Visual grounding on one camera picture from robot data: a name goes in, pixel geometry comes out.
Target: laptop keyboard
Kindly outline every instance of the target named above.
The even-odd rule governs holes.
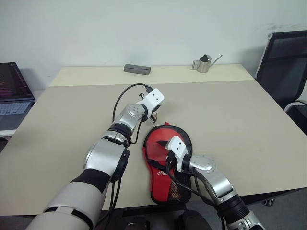
[[[0,115],[23,114],[31,102],[0,104]]]

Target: cable connector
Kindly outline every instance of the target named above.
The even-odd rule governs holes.
[[[166,157],[166,162],[171,165],[174,166],[174,164],[177,164],[177,160],[175,158],[175,154],[173,151],[170,151]]]
[[[146,92],[148,93],[150,93],[153,90],[153,88],[149,85],[146,85],[145,88],[146,88]]]

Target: table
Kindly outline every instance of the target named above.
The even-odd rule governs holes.
[[[122,84],[136,82],[160,89],[165,101],[158,124],[183,128],[194,153],[214,158],[240,195],[307,186],[306,136],[241,65],[215,65],[206,74],[152,67],[149,76],[122,67],[65,67],[0,154],[0,215],[40,213],[80,174],[88,148],[111,123]],[[127,92],[118,112],[143,91]],[[154,204],[141,151],[151,128],[144,123],[130,147],[117,208]]]

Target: black cable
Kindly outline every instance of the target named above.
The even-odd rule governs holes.
[[[140,123],[139,123],[138,131],[136,132],[135,142],[131,142],[132,145],[134,145],[134,144],[136,144],[136,142],[138,142],[138,137],[139,137],[139,131],[140,131],[140,128],[141,128],[141,124],[142,124],[142,121],[140,121]]]
[[[205,197],[204,197],[202,194],[200,194],[199,192],[197,192],[197,191],[195,191],[195,190],[189,188],[189,187],[186,186],[185,184],[179,182],[179,181],[171,174],[170,169],[169,169],[169,166],[170,166],[169,163],[166,161],[166,174],[169,175],[169,177],[170,177],[176,184],[178,184],[178,185],[180,185],[181,187],[183,187],[183,188],[189,190],[190,192],[194,193],[195,195],[198,195],[207,205],[214,206],[214,203],[213,203],[211,200],[205,198]]]
[[[222,222],[222,230],[225,230],[225,222],[224,222],[223,217],[221,217],[221,222]]]
[[[121,178],[118,180],[118,185],[117,185],[117,189],[116,189],[116,194],[115,194],[113,206],[112,206],[112,208],[110,210],[110,215],[109,215],[109,217],[107,219],[107,222],[106,222],[104,230],[106,230],[108,228],[109,224],[110,224],[110,221],[111,221],[111,218],[112,218],[112,214],[113,214],[113,211],[115,209],[115,205],[116,205],[116,202],[117,202],[117,199],[118,199],[118,195],[119,195],[120,183],[121,183]]]
[[[117,107],[117,104],[119,103],[121,97],[125,94],[125,92],[128,91],[128,89],[131,89],[132,87],[137,86],[137,85],[142,85],[142,86],[145,86],[145,88],[148,88],[148,85],[143,84],[143,83],[136,83],[136,84],[130,85],[127,88],[125,88],[125,90],[121,93],[121,95],[118,97],[117,101],[115,102],[114,109],[113,109],[113,115],[112,115],[112,122],[115,120],[116,107]]]
[[[112,209],[113,206],[113,196],[114,196],[114,190],[115,190],[115,184],[112,183],[112,191],[111,191],[111,200],[110,200],[110,206],[109,206],[109,210],[107,211],[107,213],[105,213],[96,223],[96,226],[98,226],[99,224],[102,223],[102,221],[104,221],[108,216],[110,216],[110,210]]]
[[[197,180],[197,177],[195,176],[195,174],[194,174],[194,180],[195,180],[195,185],[196,185],[196,189],[197,189],[197,192],[199,192],[201,195],[202,195],[202,193],[201,193],[201,189],[200,189],[200,186],[199,186],[199,184],[198,184],[198,180]],[[205,202],[205,203],[212,203],[212,201],[210,200],[210,199],[208,199],[208,198],[206,198],[206,197],[201,197],[201,199],[203,200],[203,202]]]
[[[120,94],[120,96],[118,97],[118,99],[117,99],[116,102],[115,102],[115,105],[114,105],[114,108],[113,108],[113,114],[112,114],[112,122],[114,122],[114,120],[115,120],[116,107],[117,107],[117,105],[118,105],[118,103],[119,103],[121,97],[122,97],[122,96],[125,94],[125,92],[127,92],[129,89],[131,89],[132,87],[137,86],[137,85],[142,85],[142,86],[144,86],[144,87],[146,88],[146,90],[150,90],[150,91],[152,90],[151,87],[149,87],[148,85],[143,84],[143,83],[136,83],[136,84],[130,85],[130,86],[128,86],[127,88],[125,88],[125,90]],[[138,127],[138,131],[137,131],[137,134],[136,134],[135,142],[131,142],[131,144],[135,144],[135,143],[138,141],[141,123],[142,123],[142,121],[140,121],[140,123],[139,123],[139,127]],[[115,188],[115,184],[112,183],[112,192],[111,192],[111,201],[110,201],[109,210],[108,210],[108,212],[107,212],[104,216],[102,216],[102,217],[98,220],[96,226],[98,226],[99,224],[101,224],[102,221],[104,221],[107,217],[108,217],[108,219],[107,219],[107,222],[106,222],[106,225],[105,225],[105,229],[107,229],[108,225],[110,224],[111,216],[112,216],[112,213],[113,213],[113,211],[114,211],[114,209],[115,209],[115,205],[116,205],[116,202],[117,202],[117,199],[118,199],[118,195],[119,195],[120,183],[121,183],[121,178],[118,180],[118,186],[117,186],[117,189],[116,189],[116,194],[115,194],[115,199],[114,199],[114,201],[113,201],[113,197],[114,197],[114,188]]]

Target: chair backrest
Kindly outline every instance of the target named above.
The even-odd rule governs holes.
[[[278,32],[260,61],[256,80],[285,108],[301,95],[307,78],[307,31]]]

